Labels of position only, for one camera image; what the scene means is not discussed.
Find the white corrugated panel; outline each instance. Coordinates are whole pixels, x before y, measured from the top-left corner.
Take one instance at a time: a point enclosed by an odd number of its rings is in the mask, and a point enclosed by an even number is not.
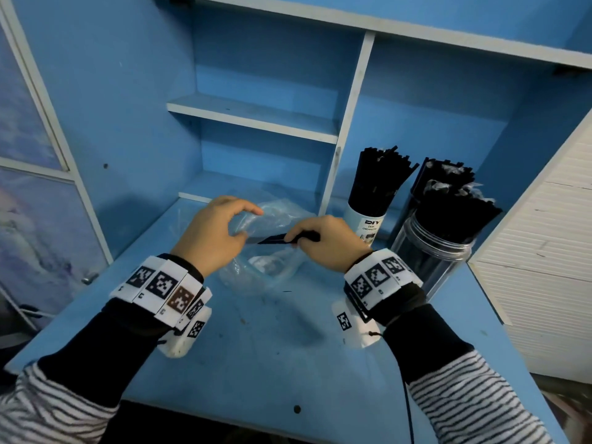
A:
[[[571,143],[472,264],[531,372],[592,383],[592,126]]]

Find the striped sleeve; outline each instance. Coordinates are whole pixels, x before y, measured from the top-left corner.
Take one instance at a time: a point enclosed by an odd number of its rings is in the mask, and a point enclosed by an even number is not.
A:
[[[0,443],[96,443],[116,412],[48,380],[34,363],[0,397]]]
[[[426,374],[409,389],[441,443],[552,443],[542,422],[477,351]]]

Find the person's left hand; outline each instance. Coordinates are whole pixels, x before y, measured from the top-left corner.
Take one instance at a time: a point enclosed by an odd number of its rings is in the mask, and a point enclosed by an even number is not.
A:
[[[183,236],[171,250],[207,277],[230,263],[241,252],[248,238],[242,231],[228,234],[228,222],[241,212],[263,215],[256,204],[235,196],[219,196],[197,212]]]

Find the sleeve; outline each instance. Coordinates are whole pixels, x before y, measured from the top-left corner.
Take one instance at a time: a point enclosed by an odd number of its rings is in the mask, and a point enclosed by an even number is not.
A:
[[[432,306],[404,313],[384,339],[440,443],[552,443],[508,382]]]
[[[187,261],[159,257],[203,283]],[[99,442],[124,390],[169,330],[143,308],[110,299],[69,343],[27,366],[15,389],[0,397],[0,443]]]

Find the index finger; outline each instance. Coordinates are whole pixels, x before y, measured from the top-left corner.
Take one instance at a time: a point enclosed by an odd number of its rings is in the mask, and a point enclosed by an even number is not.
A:
[[[233,216],[241,212],[249,212],[255,215],[263,215],[263,209],[257,204],[247,201],[246,199],[234,199],[218,206],[219,209],[224,209],[230,221]]]
[[[302,221],[299,221],[290,232],[288,232],[284,238],[286,243],[291,242],[296,235],[300,234],[303,230],[314,230],[316,232],[321,232],[321,226],[323,224],[321,216],[312,216],[311,218],[306,218]]]

